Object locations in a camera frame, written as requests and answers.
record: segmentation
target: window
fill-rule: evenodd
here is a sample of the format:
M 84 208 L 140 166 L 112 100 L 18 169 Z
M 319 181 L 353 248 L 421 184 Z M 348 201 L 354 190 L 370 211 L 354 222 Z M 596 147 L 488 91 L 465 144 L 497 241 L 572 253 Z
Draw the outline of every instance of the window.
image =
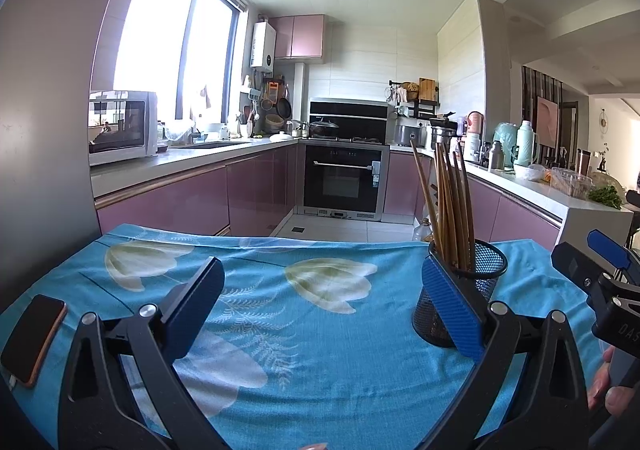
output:
M 114 88 L 158 94 L 158 119 L 226 121 L 238 10 L 226 0 L 131 0 Z

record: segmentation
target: black mesh cup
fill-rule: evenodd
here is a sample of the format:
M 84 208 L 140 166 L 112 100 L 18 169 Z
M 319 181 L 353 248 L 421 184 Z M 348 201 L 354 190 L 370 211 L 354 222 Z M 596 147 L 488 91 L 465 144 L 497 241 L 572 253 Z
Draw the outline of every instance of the black mesh cup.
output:
M 432 253 L 432 250 L 433 242 L 429 246 L 429 252 Z M 460 278 L 473 280 L 476 289 L 489 303 L 498 277 L 505 271 L 507 271 L 507 258 L 504 253 L 494 245 L 476 240 L 476 270 L 460 271 L 454 269 L 453 273 Z M 422 288 L 420 298 L 415 306 L 412 324 L 418 336 L 430 344 L 444 348 L 454 347 L 453 340 L 425 288 Z

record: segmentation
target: white countertop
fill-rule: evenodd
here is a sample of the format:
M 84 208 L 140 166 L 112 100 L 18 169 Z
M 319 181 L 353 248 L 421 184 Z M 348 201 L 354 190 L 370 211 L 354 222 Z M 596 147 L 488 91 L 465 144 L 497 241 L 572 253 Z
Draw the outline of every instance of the white countertop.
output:
M 391 146 L 390 150 L 391 152 L 413 152 L 412 148 L 408 146 Z M 433 155 L 424 148 L 418 148 L 418 152 L 433 157 Z M 486 168 L 469 162 L 465 162 L 465 166 L 468 174 L 508 191 L 511 194 L 517 195 L 522 200 L 545 210 L 546 213 L 556 216 L 560 221 L 565 220 L 569 210 L 619 211 L 615 208 L 594 203 L 593 201 L 584 201 L 569 197 L 553 189 L 548 184 L 516 179 L 514 174 L 506 174 L 503 171 L 489 171 Z
M 193 149 L 170 148 L 151 157 L 118 161 L 91 168 L 91 184 L 94 198 L 117 192 L 152 179 L 183 172 L 211 163 L 219 163 L 235 157 L 279 148 L 297 143 L 297 139 L 272 143 L 269 139 L 231 140 L 229 146 Z

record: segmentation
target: window frame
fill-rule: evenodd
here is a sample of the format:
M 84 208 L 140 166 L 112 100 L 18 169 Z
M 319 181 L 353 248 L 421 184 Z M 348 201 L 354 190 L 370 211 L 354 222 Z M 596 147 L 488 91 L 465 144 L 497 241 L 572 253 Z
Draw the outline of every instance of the window frame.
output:
M 191 0 L 187 21 L 184 26 L 184 35 L 182 36 L 182 49 L 180 50 L 180 64 L 178 65 L 178 83 L 175 93 L 175 118 L 183 119 L 184 106 L 182 103 L 182 86 L 184 83 L 184 70 L 187 62 L 187 48 L 191 33 L 191 22 L 195 11 L 197 0 Z M 229 36 L 226 42 L 225 55 L 225 73 L 222 83 L 222 110 L 220 113 L 220 123 L 226 123 L 229 113 L 230 103 L 230 86 L 231 86 L 231 70 L 233 64 L 234 48 L 236 45 L 236 32 L 238 30 L 238 19 L 240 10 L 228 0 L 219 0 L 229 9 L 231 9 L 231 22 L 229 24 Z

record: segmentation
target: white microwave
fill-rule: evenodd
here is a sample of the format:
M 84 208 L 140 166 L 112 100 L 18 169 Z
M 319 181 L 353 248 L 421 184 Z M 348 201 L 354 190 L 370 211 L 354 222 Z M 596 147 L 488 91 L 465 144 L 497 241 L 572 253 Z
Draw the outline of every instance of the white microwave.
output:
M 88 140 L 89 166 L 154 155 L 158 150 L 156 93 L 91 92 Z

